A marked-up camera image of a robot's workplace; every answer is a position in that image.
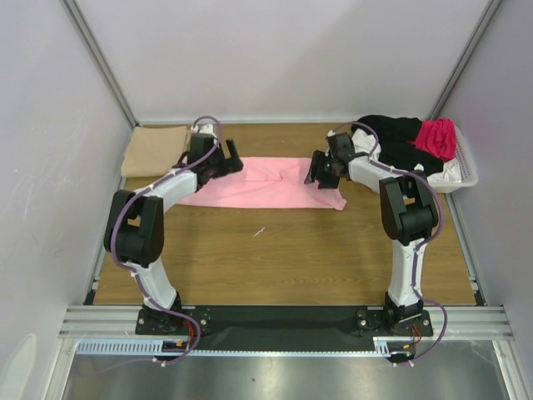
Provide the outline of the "pink t shirt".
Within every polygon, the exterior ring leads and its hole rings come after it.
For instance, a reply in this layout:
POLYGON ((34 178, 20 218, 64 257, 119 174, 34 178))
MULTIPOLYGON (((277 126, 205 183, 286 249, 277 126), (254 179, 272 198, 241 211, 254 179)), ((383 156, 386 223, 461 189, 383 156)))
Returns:
POLYGON ((308 157, 245 157, 243 169, 210 180, 198 192, 179 203, 210 208, 334 209, 341 211, 346 199, 337 189, 305 184, 311 166, 308 157))

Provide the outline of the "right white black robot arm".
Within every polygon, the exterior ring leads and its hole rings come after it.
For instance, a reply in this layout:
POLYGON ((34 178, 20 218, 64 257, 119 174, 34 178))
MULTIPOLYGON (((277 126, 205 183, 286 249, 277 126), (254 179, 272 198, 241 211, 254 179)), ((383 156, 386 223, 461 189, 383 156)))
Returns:
POLYGON ((348 133, 331 131, 326 143, 325 152, 313 153, 304 183, 333 189, 345 178, 376 191, 381 223, 392 244, 391 282, 384 310, 376 322, 371 322, 369 315, 359 317, 360 329, 382 330, 394 336, 430 336, 421 271, 426 246, 439 226, 441 205, 435 191, 422 171, 405 172, 378 162, 369 153, 357 152, 348 133))

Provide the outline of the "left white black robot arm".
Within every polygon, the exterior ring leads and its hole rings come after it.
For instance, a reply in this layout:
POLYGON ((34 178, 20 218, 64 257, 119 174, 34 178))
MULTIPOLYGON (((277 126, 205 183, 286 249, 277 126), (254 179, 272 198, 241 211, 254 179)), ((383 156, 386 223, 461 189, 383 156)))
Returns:
POLYGON ((234 141, 227 139, 226 145, 228 157, 214 134, 195 133, 189 149, 163 177, 135 191, 121 189, 113 195, 103 244, 141 291, 138 335, 174 335, 186 330, 192 335, 197 331, 192 317, 182 311, 180 295, 163 266, 164 216, 210 180, 243 169, 234 141))

